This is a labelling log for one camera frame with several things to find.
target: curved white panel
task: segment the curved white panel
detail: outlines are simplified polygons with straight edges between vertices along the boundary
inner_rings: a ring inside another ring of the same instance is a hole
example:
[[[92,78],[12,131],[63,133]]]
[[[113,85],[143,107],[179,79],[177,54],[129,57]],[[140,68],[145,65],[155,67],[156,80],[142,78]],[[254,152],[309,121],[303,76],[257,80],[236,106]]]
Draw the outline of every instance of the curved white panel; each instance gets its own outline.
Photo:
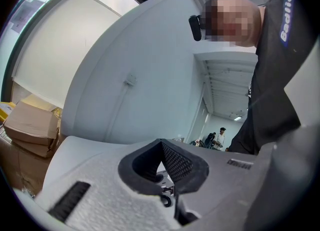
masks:
[[[193,0],[148,0],[109,27],[72,80],[61,132],[121,144],[186,137],[203,83],[188,22],[197,13]]]

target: person in dark clothing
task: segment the person in dark clothing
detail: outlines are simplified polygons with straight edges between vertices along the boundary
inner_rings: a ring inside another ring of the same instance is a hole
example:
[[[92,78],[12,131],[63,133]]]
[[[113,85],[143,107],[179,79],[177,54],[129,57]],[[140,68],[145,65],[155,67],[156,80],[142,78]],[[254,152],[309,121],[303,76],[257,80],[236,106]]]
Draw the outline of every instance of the person in dark clothing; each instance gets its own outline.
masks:
[[[204,146],[205,146],[207,149],[210,149],[210,148],[211,148],[215,136],[216,136],[216,133],[215,133],[215,132],[214,132],[214,133],[210,133],[210,134],[208,135],[208,137],[205,139],[205,141],[204,141]]]
[[[248,112],[229,152],[257,155],[301,124],[284,88],[313,48],[318,33],[300,0],[209,0],[200,26],[214,41],[256,47],[258,57],[248,87]]]

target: stack of cardboard boxes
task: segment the stack of cardboard boxes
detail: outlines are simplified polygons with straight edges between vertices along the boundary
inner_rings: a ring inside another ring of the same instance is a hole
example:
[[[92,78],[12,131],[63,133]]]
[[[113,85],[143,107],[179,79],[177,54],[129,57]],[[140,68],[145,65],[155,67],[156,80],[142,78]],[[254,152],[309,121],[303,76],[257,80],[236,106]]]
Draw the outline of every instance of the stack of cardboard boxes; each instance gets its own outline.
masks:
[[[0,126],[0,164],[9,184],[36,195],[57,150],[58,118],[19,102]]]

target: textured white surface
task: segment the textured white surface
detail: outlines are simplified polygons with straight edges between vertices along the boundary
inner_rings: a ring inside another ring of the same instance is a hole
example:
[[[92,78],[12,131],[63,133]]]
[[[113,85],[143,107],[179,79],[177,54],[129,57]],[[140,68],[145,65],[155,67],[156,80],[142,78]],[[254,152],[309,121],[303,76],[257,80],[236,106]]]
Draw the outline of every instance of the textured white surface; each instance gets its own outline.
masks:
[[[92,145],[97,147],[103,144],[92,142]],[[65,222],[71,228],[79,231],[160,231],[179,228],[180,225],[163,206],[159,196],[138,194],[119,177],[120,160],[148,143],[128,145],[125,146],[126,150],[118,145],[107,145],[107,152],[83,161],[81,165],[44,187],[35,202],[48,211],[76,181],[82,181],[89,183],[91,187]],[[56,163],[65,162],[61,158],[59,161],[57,159],[53,160],[56,160]]]
[[[91,157],[106,151],[113,152],[113,150],[127,146],[97,142],[74,136],[67,137],[50,162],[45,174],[43,189]]]

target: man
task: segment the man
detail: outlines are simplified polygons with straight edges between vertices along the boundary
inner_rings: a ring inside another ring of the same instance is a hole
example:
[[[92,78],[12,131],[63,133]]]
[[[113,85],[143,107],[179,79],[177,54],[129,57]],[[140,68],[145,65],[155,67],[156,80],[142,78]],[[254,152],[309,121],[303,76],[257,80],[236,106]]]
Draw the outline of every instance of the man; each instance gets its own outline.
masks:
[[[220,133],[213,140],[213,150],[220,150],[224,146],[226,128],[220,128]]]
[[[310,22],[315,17],[303,4],[300,0],[268,0],[265,6],[249,0],[209,0],[205,4],[200,26],[207,38],[255,46],[258,56],[248,89],[247,119],[229,152],[257,155],[264,144],[301,125],[284,88],[318,35]]]

